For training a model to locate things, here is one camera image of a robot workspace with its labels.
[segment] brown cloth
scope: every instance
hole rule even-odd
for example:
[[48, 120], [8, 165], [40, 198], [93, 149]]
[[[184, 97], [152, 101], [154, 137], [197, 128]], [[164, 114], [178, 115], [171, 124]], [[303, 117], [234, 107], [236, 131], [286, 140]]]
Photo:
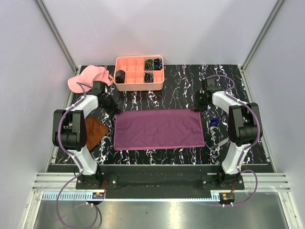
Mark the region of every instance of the brown cloth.
[[86, 129], [87, 148], [89, 151], [97, 146], [97, 144], [103, 139], [109, 130], [108, 127], [104, 126], [103, 123], [93, 117], [88, 117], [86, 119]]

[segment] black marble table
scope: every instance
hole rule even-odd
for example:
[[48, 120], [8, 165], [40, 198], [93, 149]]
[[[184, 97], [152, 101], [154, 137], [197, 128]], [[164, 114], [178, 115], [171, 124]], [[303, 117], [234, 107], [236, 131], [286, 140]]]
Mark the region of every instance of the black marble table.
[[[111, 75], [114, 66], [106, 66]], [[111, 86], [111, 94], [119, 107], [124, 111], [136, 110], [161, 110], [161, 109], [185, 109], [192, 108], [194, 95], [201, 89], [201, 80], [213, 74], [226, 74], [236, 84], [232, 94], [248, 101], [244, 83], [237, 65], [166, 65], [164, 67], [165, 82], [162, 91], [148, 92], [119, 92], [115, 85]], [[217, 78], [219, 87], [226, 89], [230, 82], [223, 77]], [[74, 103], [80, 94], [74, 94]], [[107, 115], [103, 109], [94, 110], [90, 116], [98, 118], [105, 126], [109, 127], [108, 134], [91, 151], [93, 158], [101, 165], [204, 165], [221, 163], [228, 151], [229, 144], [211, 150], [210, 148], [228, 137], [227, 115], [224, 115], [217, 127], [210, 125], [210, 120], [220, 117], [222, 109], [209, 107], [201, 113], [203, 124], [205, 147], [177, 148], [163, 150], [129, 150], [116, 151], [113, 149], [115, 116]], [[259, 142], [248, 152], [244, 160], [245, 164], [267, 164], [264, 148]], [[61, 150], [58, 151], [55, 164], [74, 164]]]

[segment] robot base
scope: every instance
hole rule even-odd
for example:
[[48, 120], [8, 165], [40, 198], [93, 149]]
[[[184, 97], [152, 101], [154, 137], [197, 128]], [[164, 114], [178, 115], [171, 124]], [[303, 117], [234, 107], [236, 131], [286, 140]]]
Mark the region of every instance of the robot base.
[[244, 190], [244, 181], [242, 176], [231, 179], [230, 182], [220, 182], [217, 175], [201, 176], [203, 190], [232, 190], [234, 184], [235, 190]]
[[118, 176], [116, 174], [103, 174], [100, 167], [92, 175], [81, 175], [77, 178], [76, 189], [104, 189], [106, 181], [107, 190], [116, 189]]

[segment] metal floor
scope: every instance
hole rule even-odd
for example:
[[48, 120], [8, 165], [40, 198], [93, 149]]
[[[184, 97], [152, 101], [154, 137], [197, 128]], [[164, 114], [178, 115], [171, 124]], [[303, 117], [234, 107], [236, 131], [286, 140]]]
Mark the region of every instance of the metal floor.
[[[248, 196], [236, 193], [236, 203]], [[79, 205], [79, 201], [61, 201], [61, 215], [72, 227], [89, 226], [95, 217], [94, 209]], [[284, 212], [276, 193], [256, 193], [243, 206], [211, 207], [195, 202], [108, 202], [98, 205], [98, 218], [93, 229], [287, 229]], [[41, 202], [35, 229], [65, 229], [58, 221], [55, 201]]]

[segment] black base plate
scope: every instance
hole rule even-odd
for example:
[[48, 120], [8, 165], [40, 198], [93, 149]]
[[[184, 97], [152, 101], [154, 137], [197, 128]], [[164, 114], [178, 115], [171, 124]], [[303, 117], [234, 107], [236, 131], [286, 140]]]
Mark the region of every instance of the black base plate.
[[[204, 190], [231, 190], [232, 186], [221, 187], [217, 184], [216, 175], [202, 175], [202, 188]], [[239, 180], [234, 183], [235, 190], [244, 190], [244, 180], [242, 176], [239, 176]]]
[[[117, 188], [118, 184], [118, 176], [114, 173], [104, 174], [103, 175], [103, 182], [107, 182], [107, 190], [114, 190]], [[94, 183], [83, 183], [79, 178], [77, 178], [76, 187], [75, 189], [104, 189], [103, 184], [94, 184]]]

